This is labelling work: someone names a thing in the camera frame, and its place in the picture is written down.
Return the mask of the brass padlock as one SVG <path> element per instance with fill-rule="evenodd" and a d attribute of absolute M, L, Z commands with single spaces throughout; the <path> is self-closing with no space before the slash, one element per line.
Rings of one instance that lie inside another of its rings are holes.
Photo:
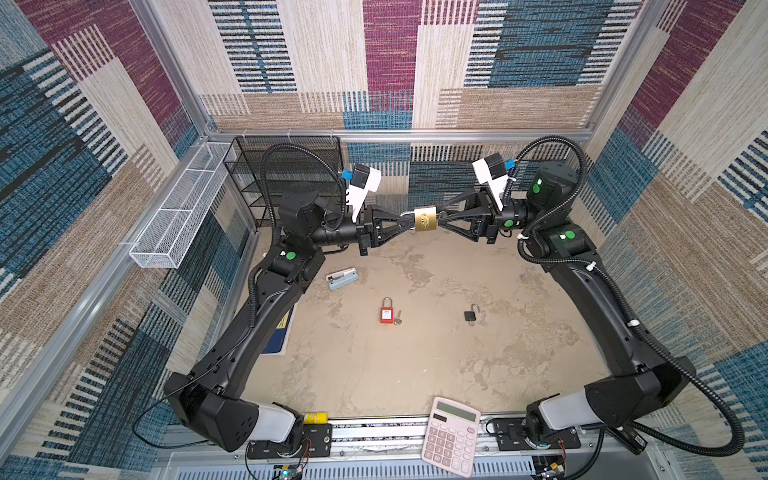
<path fill-rule="evenodd" d="M 419 207 L 412 211 L 400 214 L 413 224 L 412 229 L 417 232 L 434 231 L 438 228 L 438 210 L 436 206 Z"/>

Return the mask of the red padlock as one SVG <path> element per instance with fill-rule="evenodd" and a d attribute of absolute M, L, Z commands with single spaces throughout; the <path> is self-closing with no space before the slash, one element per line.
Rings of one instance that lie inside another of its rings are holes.
<path fill-rule="evenodd" d="M 380 322 L 382 324 L 393 324 L 395 319 L 393 301 L 390 297 L 385 297 L 382 300 L 380 309 Z"/>

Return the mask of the small black padlock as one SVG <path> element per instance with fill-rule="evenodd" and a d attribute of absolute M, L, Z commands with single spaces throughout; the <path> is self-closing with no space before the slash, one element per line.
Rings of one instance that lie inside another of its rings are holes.
<path fill-rule="evenodd" d="M 464 312 L 464 320 L 468 325 L 474 326 L 480 316 L 480 307 L 477 304 L 472 304 L 469 310 Z"/>

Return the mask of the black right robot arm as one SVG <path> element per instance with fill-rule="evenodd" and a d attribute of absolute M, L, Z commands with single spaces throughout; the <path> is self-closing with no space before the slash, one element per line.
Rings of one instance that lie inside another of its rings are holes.
<path fill-rule="evenodd" d="M 674 356 L 635 314 L 608 274 L 594 242 L 570 218 L 572 205 L 586 183 L 587 156 L 572 140 L 544 136 L 526 145 L 526 156 L 554 143 L 573 152 L 578 167 L 559 162 L 542 165 L 524 198 L 511 196 L 515 159 L 492 154 L 474 162 L 478 187 L 454 197 L 465 210 L 448 214 L 438 208 L 442 228 L 472 241 L 493 243 L 499 235 L 517 235 L 521 258 L 540 266 L 566 292 L 584 319 L 610 374 L 568 395 L 554 395 L 528 405 L 522 422 L 533 447 L 547 446 L 558 433 L 573 427 L 611 433 L 639 454 L 649 435 L 667 445 L 706 457 L 728 457 L 742 450 L 745 432 L 731 407 L 699 379 L 691 361 Z M 639 418 L 668 406 L 691 385 L 727 422 L 731 437 L 722 446 L 690 444 L 639 423 Z"/>

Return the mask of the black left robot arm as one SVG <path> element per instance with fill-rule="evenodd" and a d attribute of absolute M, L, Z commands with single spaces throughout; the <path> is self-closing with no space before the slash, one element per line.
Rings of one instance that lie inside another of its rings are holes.
<path fill-rule="evenodd" d="M 272 200 L 268 168 L 276 156 L 297 152 L 331 176 L 339 199 L 333 209 L 310 183 L 286 187 L 278 205 Z M 403 217 L 368 206 L 382 174 L 357 163 L 352 170 L 330 166 L 298 144 L 269 147 L 252 171 L 272 222 L 272 241 L 264 258 L 248 275 L 248 299 L 210 351 L 187 374 L 174 372 L 164 385 L 162 401 L 181 425 L 199 435 L 201 443 L 227 452 L 243 445 L 269 442 L 282 455 L 294 455 L 308 442 L 303 417 L 279 404 L 243 399 L 247 380 L 279 323 L 295 306 L 326 259 L 326 245 L 355 244 L 361 254 L 408 231 Z"/>

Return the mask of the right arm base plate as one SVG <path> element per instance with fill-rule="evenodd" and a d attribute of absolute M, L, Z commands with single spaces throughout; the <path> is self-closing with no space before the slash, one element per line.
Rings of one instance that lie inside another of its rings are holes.
<path fill-rule="evenodd" d="M 581 440 L 575 429 L 556 432 L 544 440 L 527 438 L 522 417 L 494 417 L 487 421 L 486 432 L 496 441 L 502 452 L 560 450 L 581 447 Z"/>

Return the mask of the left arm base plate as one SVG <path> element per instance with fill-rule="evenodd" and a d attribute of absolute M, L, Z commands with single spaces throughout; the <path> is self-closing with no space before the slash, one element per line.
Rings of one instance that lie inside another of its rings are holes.
<path fill-rule="evenodd" d="M 325 458 L 330 456 L 333 426 L 301 424 L 283 442 L 251 441 L 246 448 L 248 460 Z"/>

